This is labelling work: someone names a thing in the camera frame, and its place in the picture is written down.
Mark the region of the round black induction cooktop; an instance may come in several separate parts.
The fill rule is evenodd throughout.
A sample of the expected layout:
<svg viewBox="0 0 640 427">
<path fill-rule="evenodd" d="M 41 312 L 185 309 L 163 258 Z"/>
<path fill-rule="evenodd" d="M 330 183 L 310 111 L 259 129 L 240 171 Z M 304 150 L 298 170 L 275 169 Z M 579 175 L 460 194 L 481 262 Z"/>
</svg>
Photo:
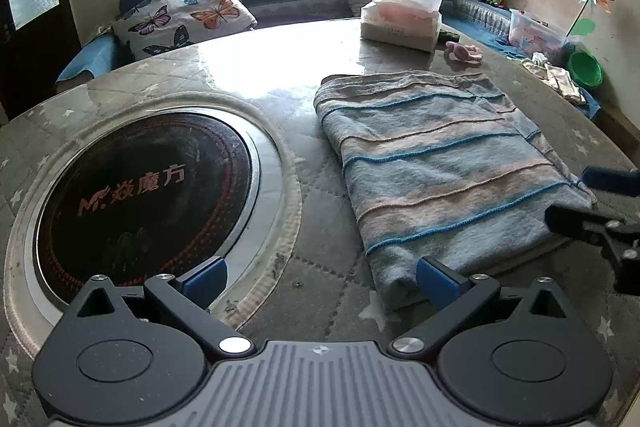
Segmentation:
<svg viewBox="0 0 640 427">
<path fill-rule="evenodd" d="M 40 210 L 41 286 L 69 303 L 94 274 L 137 286 L 224 256 L 252 213 L 254 140 L 230 114 L 175 110 L 124 124 L 79 153 Z"/>
</svg>

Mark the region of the butterfly print pillow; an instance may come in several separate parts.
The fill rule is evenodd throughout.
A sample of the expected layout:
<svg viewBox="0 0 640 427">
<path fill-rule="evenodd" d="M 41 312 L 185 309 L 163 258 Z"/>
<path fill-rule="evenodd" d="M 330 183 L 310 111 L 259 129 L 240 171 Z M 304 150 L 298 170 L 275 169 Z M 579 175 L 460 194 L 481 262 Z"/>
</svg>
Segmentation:
<svg viewBox="0 0 640 427">
<path fill-rule="evenodd" d="M 144 0 L 115 20 L 112 28 L 140 61 L 256 25 L 240 0 Z"/>
</svg>

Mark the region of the blue pink striped garment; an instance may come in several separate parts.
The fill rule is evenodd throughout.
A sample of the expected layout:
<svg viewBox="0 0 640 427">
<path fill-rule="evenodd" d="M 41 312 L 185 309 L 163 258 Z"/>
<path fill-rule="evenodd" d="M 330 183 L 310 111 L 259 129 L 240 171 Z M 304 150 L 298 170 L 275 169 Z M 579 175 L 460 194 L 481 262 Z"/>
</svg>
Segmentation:
<svg viewBox="0 0 640 427">
<path fill-rule="evenodd" d="M 314 110 L 387 311 L 421 299 L 422 257 L 465 275 L 506 271 L 559 245 L 544 222 L 549 206 L 596 203 L 483 74 L 329 77 Z"/>
</svg>

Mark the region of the pink small toy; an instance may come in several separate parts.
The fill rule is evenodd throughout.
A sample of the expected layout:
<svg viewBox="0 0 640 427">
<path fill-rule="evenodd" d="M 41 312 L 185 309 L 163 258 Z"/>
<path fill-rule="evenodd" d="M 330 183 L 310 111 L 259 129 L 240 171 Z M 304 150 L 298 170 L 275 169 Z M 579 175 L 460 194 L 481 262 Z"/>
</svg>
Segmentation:
<svg viewBox="0 0 640 427">
<path fill-rule="evenodd" d="M 482 50 L 477 46 L 447 41 L 445 43 L 444 57 L 448 63 L 480 65 L 480 63 L 483 62 L 484 55 Z"/>
</svg>

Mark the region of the black remote control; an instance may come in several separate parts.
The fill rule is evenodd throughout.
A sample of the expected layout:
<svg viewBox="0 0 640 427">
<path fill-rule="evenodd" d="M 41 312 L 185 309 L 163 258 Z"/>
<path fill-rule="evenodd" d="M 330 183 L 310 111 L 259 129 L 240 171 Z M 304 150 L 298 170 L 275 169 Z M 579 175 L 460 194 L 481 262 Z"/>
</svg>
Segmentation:
<svg viewBox="0 0 640 427">
<path fill-rule="evenodd" d="M 457 34 L 456 32 L 444 31 L 444 30 L 439 31 L 438 42 L 440 44 L 446 44 L 447 42 L 459 42 L 459 41 L 460 41 L 460 35 Z"/>
</svg>

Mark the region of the pink tissue box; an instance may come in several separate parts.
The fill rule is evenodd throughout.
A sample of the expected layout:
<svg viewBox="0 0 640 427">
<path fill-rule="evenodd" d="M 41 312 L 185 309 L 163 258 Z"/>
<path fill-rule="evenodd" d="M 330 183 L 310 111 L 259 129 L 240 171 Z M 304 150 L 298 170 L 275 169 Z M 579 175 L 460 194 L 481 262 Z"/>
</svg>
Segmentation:
<svg viewBox="0 0 640 427">
<path fill-rule="evenodd" d="M 432 53 L 442 0 L 371 0 L 360 12 L 361 38 Z"/>
</svg>

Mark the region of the clear plastic storage box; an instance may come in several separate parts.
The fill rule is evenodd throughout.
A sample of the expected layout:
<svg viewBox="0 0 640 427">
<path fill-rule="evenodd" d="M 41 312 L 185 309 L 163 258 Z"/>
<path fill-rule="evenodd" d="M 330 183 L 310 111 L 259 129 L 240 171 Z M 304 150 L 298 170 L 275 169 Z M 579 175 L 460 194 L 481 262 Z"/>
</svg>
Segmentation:
<svg viewBox="0 0 640 427">
<path fill-rule="evenodd" d="M 511 19 L 508 40 L 525 55 L 542 53 L 553 60 L 563 49 L 565 36 L 562 30 L 541 22 L 526 11 L 510 9 Z"/>
</svg>

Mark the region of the blue cushion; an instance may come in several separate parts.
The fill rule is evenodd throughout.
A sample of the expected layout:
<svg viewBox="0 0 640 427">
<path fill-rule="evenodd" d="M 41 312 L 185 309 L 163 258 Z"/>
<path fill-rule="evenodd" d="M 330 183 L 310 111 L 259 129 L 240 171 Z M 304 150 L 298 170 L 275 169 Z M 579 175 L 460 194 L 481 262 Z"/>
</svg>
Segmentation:
<svg viewBox="0 0 640 427">
<path fill-rule="evenodd" d="M 119 66 L 120 47 L 115 36 L 107 32 L 88 42 L 66 65 L 56 81 L 73 80 L 82 74 L 96 78 Z"/>
</svg>

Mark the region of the green plastic bowl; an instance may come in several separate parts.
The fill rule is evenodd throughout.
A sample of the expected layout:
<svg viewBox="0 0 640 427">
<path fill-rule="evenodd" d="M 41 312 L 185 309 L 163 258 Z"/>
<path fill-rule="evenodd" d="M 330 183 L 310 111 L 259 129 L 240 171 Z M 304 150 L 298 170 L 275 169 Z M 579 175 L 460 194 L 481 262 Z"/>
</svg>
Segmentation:
<svg viewBox="0 0 640 427">
<path fill-rule="evenodd" d="M 602 67 L 598 60 L 588 52 L 575 51 L 567 60 L 567 70 L 579 86 L 597 88 L 603 81 Z"/>
</svg>

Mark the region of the dark wooden door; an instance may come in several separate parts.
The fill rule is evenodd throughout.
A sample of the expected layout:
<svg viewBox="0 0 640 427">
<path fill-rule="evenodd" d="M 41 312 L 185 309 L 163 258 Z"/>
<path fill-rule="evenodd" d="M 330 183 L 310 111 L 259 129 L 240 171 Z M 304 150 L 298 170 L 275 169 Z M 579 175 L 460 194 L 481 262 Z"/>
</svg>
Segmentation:
<svg viewBox="0 0 640 427">
<path fill-rule="evenodd" d="M 68 0 L 1 0 L 1 106 L 13 119 L 54 95 L 79 50 Z"/>
</svg>

